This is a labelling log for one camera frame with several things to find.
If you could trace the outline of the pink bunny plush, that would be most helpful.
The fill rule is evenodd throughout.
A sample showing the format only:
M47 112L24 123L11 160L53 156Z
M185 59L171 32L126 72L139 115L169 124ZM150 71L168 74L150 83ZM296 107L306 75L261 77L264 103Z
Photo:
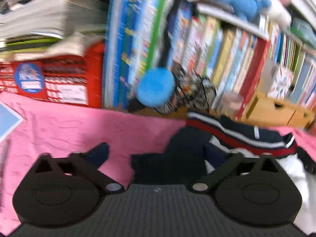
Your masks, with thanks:
M271 7L267 11L267 16L276 22L282 28L291 25L292 18L289 11L285 8L291 3L291 0L270 0Z

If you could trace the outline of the red plastic crate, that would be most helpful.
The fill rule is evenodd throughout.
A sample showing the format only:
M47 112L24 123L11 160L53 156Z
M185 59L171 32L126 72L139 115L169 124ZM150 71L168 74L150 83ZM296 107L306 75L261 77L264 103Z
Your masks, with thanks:
M62 55L1 63L1 91L41 101L91 108L102 106L105 43L96 42L83 56Z

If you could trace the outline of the white smartphone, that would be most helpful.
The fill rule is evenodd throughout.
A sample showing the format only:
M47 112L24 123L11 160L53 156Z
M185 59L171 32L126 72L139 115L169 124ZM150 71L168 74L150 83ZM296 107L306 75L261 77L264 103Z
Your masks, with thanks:
M23 117L12 108L1 102L0 105L0 141L14 131L22 122Z

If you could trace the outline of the stack of papers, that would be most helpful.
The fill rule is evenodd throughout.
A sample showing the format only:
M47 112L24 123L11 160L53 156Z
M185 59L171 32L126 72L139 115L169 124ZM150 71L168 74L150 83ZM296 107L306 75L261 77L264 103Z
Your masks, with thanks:
M109 2L32 0L1 14L1 62L83 56L104 40Z

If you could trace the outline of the thick red book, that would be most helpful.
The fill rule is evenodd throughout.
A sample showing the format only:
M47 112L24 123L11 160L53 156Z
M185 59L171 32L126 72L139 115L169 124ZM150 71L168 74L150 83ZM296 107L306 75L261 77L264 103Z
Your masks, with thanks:
M255 92L255 88L260 79L261 71L265 64L270 45L270 41L266 41L262 38L259 38L257 41L257 46L254 51L252 62L239 92L244 100L242 102L241 108L235 114L235 120L241 120L243 113Z

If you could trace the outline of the miniature black bicycle model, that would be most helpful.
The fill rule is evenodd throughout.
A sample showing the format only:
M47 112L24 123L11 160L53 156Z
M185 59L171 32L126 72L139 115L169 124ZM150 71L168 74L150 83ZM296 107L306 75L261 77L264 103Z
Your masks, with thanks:
M176 112L181 107L209 111L216 97L216 88L206 76L198 75L194 70L188 73L179 66L173 72L175 88L169 100L155 110L167 115Z

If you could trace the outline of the clear plastic container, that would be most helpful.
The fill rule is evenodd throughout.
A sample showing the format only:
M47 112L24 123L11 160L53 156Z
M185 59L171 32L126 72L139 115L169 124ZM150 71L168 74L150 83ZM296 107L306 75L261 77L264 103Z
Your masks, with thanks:
M217 108L219 115L225 115L229 118L234 118L239 109L242 107L244 97L233 91L225 91Z

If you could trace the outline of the pink printed towel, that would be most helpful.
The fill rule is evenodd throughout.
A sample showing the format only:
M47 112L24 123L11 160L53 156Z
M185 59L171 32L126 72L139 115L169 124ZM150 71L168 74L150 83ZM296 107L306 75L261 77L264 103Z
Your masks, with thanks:
M280 226L251 226L256 223L239 223L245 217L246 206L240 202L240 191L216 192L212 198L207 193L194 193L183 183L148 185L133 182L132 155L163 153L170 139L185 126L183 120L134 116L111 110L40 102L11 93L1 93L1 102L23 117L23 122L10 135L10 147L4 169L4 192L1 205L1 232L10 236L306 236L295 220L285 219ZM124 186L124 192L109 194L98 202L94 184L79 176L63 173L73 151L86 152L99 143L109 145L109 158L101 165L103 174ZM248 181L271 185L284 184L301 194L284 168L269 153L246 160L257 165L246 176L237 176L234 183L248 185ZM271 161L281 174L256 171L260 165ZM70 208L43 208L36 203L37 194L48 187L71 185L75 192L70 198ZM39 217L39 223L20 222L13 208L21 205L27 216ZM54 224L48 218L51 210L55 217L72 216L75 223L57 223L68 226L35 226Z

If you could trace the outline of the wooden drawer organizer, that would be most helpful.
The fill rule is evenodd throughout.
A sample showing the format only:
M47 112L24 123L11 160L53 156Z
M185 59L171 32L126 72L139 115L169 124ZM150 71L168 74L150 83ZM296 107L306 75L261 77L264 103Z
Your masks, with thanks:
M241 121L262 127L306 128L314 117L315 113L307 108L286 100L271 99L257 89L244 110Z

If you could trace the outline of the small blue plush ball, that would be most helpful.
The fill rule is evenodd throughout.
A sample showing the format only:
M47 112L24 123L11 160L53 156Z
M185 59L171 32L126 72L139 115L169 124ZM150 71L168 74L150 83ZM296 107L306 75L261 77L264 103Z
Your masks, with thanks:
M167 68L151 69L140 79L135 93L136 98L149 108L161 106L170 99L175 85L175 78Z

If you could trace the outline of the label printer box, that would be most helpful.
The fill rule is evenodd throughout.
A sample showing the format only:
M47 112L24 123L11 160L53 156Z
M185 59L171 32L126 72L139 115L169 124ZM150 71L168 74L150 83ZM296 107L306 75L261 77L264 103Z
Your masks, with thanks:
M267 59L261 73L260 91L269 98L284 100L293 77L293 71Z

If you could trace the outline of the navy white zip jacket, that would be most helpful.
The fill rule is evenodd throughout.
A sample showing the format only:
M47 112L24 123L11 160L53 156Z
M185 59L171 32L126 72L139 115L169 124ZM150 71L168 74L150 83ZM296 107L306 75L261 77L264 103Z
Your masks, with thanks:
M186 125L170 139L163 153L132 155L133 182L166 185L196 181L213 170L206 162L206 144L249 158L269 153L302 196L295 224L307 234L315 233L315 159L310 156L315 150L303 142L297 131L283 133L189 111Z

